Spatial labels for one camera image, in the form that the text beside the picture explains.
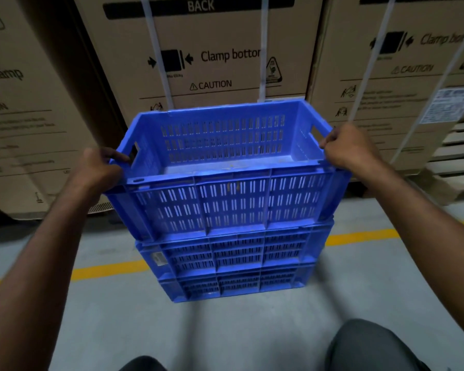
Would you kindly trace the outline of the wooden pallet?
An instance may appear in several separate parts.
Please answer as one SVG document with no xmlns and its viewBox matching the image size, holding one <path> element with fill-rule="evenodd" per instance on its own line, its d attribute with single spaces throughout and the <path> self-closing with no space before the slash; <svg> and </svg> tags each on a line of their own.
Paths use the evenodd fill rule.
<svg viewBox="0 0 464 371">
<path fill-rule="evenodd" d="M 464 116 L 447 134 L 426 165 L 427 193 L 440 205 L 464 200 Z"/>
</svg>

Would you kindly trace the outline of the person's right forearm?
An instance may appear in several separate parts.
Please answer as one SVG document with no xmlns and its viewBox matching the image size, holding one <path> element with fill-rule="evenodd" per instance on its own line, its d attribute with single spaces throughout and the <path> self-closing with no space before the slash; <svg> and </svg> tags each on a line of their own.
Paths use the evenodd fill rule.
<svg viewBox="0 0 464 371">
<path fill-rule="evenodd" d="M 386 213 L 420 273 L 464 331 L 464 224 L 385 162 L 352 168 Z"/>
</svg>

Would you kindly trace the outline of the large printed cardboard box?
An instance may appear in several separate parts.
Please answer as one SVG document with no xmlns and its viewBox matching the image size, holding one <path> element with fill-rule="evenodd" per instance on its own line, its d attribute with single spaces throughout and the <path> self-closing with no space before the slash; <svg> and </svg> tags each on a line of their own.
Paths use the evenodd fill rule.
<svg viewBox="0 0 464 371">
<path fill-rule="evenodd" d="M 0 211 L 44 218 L 88 147 L 124 119 L 73 0 L 0 0 Z"/>
<path fill-rule="evenodd" d="M 326 0 L 307 100 L 365 129 L 385 161 L 418 172 L 454 123 L 419 124 L 464 87 L 464 0 Z"/>
<path fill-rule="evenodd" d="M 126 125 L 140 112 L 304 98 L 323 0 L 74 0 Z"/>
</svg>

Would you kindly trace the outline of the blue slotted plastic crate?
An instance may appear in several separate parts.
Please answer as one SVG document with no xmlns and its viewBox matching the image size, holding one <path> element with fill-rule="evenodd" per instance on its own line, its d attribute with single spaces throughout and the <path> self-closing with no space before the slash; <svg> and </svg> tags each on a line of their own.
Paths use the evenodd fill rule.
<svg viewBox="0 0 464 371">
<path fill-rule="evenodd" d="M 169 280 L 314 263 L 333 226 L 331 217 L 310 226 L 172 241 L 137 240 L 135 247 L 157 279 Z"/>
<path fill-rule="evenodd" d="M 105 195 L 138 241 L 308 226 L 333 219 L 351 178 L 311 134 L 332 127 L 294 99 L 139 113 L 135 152 Z"/>
<path fill-rule="evenodd" d="M 316 263 L 300 263 L 160 280 L 174 303 L 305 287 Z"/>
</svg>

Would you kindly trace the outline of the white paper shipping label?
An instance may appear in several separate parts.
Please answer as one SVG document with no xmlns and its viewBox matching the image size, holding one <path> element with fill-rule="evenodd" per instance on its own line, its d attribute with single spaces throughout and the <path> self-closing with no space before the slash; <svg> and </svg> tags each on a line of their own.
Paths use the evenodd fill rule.
<svg viewBox="0 0 464 371">
<path fill-rule="evenodd" d="M 457 122 L 464 114 L 464 87 L 444 88 L 437 92 L 419 124 Z"/>
</svg>

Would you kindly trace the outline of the person's left forearm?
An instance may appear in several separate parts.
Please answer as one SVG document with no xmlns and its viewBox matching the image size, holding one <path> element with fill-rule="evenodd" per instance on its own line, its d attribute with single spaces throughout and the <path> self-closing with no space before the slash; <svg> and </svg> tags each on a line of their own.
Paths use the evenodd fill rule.
<svg viewBox="0 0 464 371">
<path fill-rule="evenodd" d="M 0 282 L 0 371 L 48 370 L 88 210 L 106 188 L 70 182 Z"/>
</svg>

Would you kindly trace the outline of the person's leg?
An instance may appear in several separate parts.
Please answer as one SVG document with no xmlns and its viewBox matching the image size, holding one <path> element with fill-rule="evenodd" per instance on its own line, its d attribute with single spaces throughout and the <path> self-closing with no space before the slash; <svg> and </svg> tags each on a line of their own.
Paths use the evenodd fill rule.
<svg viewBox="0 0 464 371">
<path fill-rule="evenodd" d="M 431 371 L 392 331 L 374 322 L 346 321 L 328 346 L 324 371 Z"/>
<path fill-rule="evenodd" d="M 126 363 L 119 371 L 168 371 L 157 359 L 139 356 Z"/>
</svg>

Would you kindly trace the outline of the person's right hand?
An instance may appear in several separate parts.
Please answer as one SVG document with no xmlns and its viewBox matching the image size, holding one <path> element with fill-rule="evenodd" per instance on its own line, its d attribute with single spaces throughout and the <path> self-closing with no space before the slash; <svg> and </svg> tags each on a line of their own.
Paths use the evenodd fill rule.
<svg viewBox="0 0 464 371">
<path fill-rule="evenodd" d="M 358 177 L 365 177 L 371 171 L 384 166 L 378 149 L 365 130 L 351 122 L 344 123 L 343 151 L 326 151 L 327 160 L 338 168 L 352 172 Z"/>
</svg>

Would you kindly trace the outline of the person's right leg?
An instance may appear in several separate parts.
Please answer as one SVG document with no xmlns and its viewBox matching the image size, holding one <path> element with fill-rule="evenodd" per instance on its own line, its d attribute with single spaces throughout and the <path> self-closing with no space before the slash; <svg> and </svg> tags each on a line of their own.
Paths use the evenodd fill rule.
<svg viewBox="0 0 464 371">
<path fill-rule="evenodd" d="M 392 331 L 374 322 L 346 321 L 328 346 L 324 371 L 431 371 Z"/>
</svg>

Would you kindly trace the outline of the person's left hand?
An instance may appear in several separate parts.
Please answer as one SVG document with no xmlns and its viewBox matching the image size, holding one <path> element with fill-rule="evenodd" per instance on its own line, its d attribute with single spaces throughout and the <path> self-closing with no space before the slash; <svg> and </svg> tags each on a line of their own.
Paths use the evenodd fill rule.
<svg viewBox="0 0 464 371">
<path fill-rule="evenodd" d="M 66 191 L 96 203 L 101 194 L 112 189 L 122 176 L 121 166 L 102 161 L 99 147 L 87 148 L 69 175 Z"/>
</svg>

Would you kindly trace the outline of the person's left leg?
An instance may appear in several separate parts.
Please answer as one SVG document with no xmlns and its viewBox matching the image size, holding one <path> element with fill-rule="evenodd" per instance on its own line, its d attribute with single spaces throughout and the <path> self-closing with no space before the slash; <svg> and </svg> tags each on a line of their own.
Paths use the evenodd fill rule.
<svg viewBox="0 0 464 371">
<path fill-rule="evenodd" d="M 126 363 L 119 371 L 168 371 L 157 359 L 139 356 Z"/>
</svg>

